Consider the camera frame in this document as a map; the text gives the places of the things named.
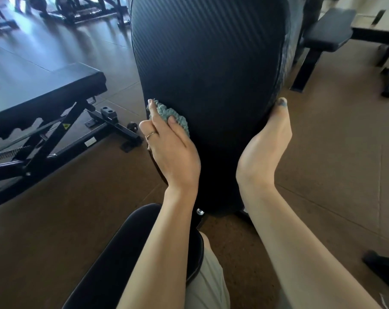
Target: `person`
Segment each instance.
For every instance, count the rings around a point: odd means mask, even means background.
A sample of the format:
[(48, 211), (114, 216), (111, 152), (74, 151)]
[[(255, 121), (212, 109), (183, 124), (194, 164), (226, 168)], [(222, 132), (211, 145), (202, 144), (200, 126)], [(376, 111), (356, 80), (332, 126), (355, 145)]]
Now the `person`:
[[(186, 288), (190, 219), (201, 163), (174, 117), (164, 122), (152, 100), (149, 109), (152, 118), (142, 121), (140, 129), (168, 187), (117, 309), (228, 309), (223, 270), (206, 237), (200, 273)], [(288, 303), (293, 309), (380, 308), (276, 190), (274, 172), (291, 137), (287, 101), (280, 98), (264, 129), (244, 149), (236, 171), (243, 203)]]

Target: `sticker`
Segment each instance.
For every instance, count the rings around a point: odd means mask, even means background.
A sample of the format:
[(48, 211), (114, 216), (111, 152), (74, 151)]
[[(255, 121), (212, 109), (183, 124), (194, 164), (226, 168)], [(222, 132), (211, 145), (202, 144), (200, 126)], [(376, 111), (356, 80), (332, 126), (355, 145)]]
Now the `sticker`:
[(95, 139), (95, 137), (92, 137), (90, 140), (87, 140), (86, 142), (84, 142), (84, 144), (89, 147), (90, 145), (96, 143), (97, 140)]

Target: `ring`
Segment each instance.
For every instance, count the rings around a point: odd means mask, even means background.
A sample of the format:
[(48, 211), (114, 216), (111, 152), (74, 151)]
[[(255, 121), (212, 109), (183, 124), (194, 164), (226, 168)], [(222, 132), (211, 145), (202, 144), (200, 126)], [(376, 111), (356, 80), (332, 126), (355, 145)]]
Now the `ring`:
[(157, 133), (157, 132), (156, 132), (156, 131), (153, 131), (153, 132), (151, 132), (150, 134), (146, 135), (146, 141), (149, 141), (149, 138), (150, 138), (153, 134), (155, 134), (155, 133)]

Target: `brown floor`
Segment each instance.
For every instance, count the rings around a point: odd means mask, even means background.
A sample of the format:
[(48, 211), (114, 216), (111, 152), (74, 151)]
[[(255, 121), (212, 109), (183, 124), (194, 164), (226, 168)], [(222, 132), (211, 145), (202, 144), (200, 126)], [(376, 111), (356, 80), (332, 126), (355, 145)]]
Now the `brown floor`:
[[(69, 30), (16, 17), (21, 29), (0, 35), (0, 87), (80, 61), (106, 74), (97, 108), (109, 105), (123, 123), (144, 119), (130, 33), (115, 20)], [(376, 56), (377, 45), (349, 41), (321, 57), (303, 94), (282, 91), (293, 139), (276, 183), (323, 244), (389, 306), (389, 288), (360, 260), (367, 249), (389, 256), (389, 100), (379, 96)], [(87, 132), (87, 119), (62, 146)], [(0, 206), (0, 308), (61, 308), (125, 218), (162, 201), (165, 185), (147, 151), (125, 154), (121, 142), (107, 138)], [(274, 308), (279, 283), (254, 229), (228, 216), (208, 218), (202, 231), (223, 266), (232, 308)]]

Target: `fingernail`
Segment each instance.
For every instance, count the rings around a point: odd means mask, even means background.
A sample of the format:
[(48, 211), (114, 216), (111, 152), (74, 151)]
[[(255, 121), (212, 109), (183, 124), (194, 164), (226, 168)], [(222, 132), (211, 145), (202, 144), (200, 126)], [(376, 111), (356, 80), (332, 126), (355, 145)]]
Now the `fingernail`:
[(285, 99), (285, 98), (279, 98), (279, 99), (277, 100), (277, 105), (278, 105), (278, 106), (287, 107), (287, 106), (288, 106), (288, 100)]
[(172, 124), (175, 124), (177, 121), (176, 121), (176, 118), (172, 115), (169, 117), (169, 122), (172, 123)]

